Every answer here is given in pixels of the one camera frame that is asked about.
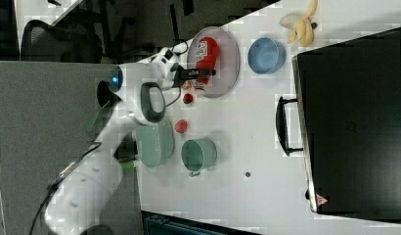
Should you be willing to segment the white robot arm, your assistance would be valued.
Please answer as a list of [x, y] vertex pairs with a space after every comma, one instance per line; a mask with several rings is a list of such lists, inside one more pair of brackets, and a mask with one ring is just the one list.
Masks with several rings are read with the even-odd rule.
[[108, 122], [90, 148], [70, 163], [49, 187], [44, 219], [56, 235], [85, 235], [101, 226], [101, 214], [122, 179], [114, 152], [133, 130], [163, 120], [163, 93], [185, 81], [216, 74], [212, 65], [188, 69], [180, 54], [169, 48], [147, 63], [115, 66], [107, 84], [117, 97]]

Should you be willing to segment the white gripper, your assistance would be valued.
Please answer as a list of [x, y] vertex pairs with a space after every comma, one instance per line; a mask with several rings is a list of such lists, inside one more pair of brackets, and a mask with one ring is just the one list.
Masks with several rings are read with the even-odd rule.
[[[181, 87], [185, 79], [181, 77], [180, 56], [170, 48], [164, 47], [159, 53], [148, 58], [149, 65], [157, 71], [157, 81], [162, 90]], [[214, 76], [216, 70], [192, 69], [189, 76]]]

